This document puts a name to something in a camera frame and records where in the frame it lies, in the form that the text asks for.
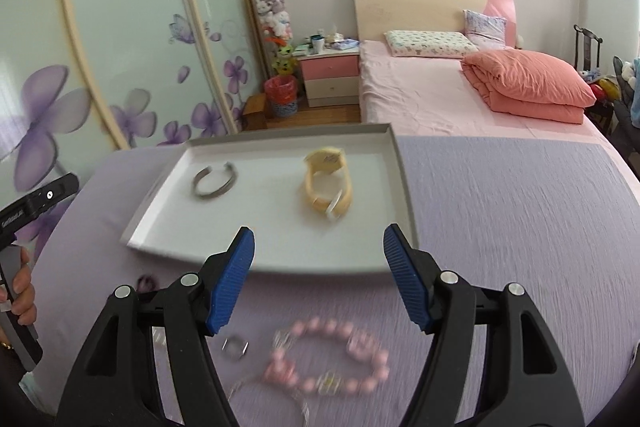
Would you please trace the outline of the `person's left hand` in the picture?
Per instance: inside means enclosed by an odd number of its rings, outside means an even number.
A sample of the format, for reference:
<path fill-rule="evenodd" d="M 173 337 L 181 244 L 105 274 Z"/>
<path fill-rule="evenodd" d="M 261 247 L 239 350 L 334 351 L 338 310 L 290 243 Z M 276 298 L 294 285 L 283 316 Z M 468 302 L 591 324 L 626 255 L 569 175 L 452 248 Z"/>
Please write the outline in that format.
<path fill-rule="evenodd" d="M 16 297 L 11 305 L 11 313 L 17 318 L 17 322 L 24 326 L 30 326 L 37 320 L 36 291 L 32 285 L 32 268 L 29 261 L 28 250 L 22 247 L 21 270 L 16 273 L 12 282 Z"/>

